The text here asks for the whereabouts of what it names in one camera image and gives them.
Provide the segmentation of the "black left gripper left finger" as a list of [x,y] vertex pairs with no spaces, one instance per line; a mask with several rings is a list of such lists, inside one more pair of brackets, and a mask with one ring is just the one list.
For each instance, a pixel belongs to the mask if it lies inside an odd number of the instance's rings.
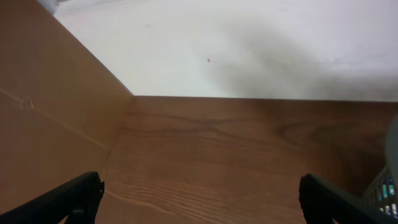
[[104,182],[99,173],[85,172],[49,192],[1,215],[1,223],[94,224]]

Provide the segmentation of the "grey plastic basket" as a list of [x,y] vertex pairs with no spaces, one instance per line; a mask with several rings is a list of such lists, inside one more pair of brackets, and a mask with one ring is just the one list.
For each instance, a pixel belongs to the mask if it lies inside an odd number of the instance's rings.
[[363,200],[397,219],[397,117],[392,121],[384,143],[386,166],[368,185]]

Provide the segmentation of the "brown cardboard box left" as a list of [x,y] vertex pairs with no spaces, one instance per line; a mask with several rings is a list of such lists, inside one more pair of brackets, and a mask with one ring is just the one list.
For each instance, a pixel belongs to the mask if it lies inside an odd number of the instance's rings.
[[2,1],[1,211],[102,171],[131,100],[37,1]]

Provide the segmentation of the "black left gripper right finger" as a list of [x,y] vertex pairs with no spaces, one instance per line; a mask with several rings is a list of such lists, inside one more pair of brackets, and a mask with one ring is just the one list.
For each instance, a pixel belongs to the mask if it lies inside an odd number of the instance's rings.
[[397,224],[396,218],[312,174],[301,177],[298,199],[307,224]]

